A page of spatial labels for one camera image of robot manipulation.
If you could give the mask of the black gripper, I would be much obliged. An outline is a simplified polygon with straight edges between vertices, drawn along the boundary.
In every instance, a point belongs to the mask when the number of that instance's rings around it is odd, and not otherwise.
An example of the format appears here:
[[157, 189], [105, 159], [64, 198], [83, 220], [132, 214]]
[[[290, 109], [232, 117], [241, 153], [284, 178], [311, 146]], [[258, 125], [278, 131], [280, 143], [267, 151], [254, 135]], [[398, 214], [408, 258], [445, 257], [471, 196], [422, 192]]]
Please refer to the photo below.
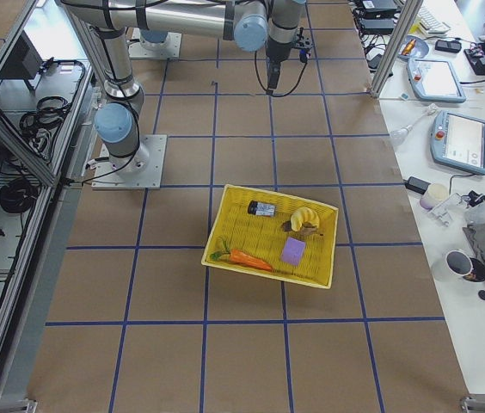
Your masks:
[[290, 43], [280, 43], [273, 38], [267, 39], [267, 89], [277, 89], [282, 63], [289, 59], [290, 53]]

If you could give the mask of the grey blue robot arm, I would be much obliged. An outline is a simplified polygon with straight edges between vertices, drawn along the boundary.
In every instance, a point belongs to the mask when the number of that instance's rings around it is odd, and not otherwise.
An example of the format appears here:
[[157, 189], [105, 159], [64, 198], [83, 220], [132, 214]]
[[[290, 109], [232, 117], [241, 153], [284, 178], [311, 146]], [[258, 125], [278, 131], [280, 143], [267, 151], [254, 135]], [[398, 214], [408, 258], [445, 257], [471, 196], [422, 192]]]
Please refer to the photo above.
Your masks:
[[281, 65], [299, 46], [303, 1], [65, 1], [94, 33], [107, 96], [129, 106], [143, 97], [132, 73], [125, 31], [175, 32], [233, 41], [245, 52], [265, 49], [267, 87], [278, 86]]

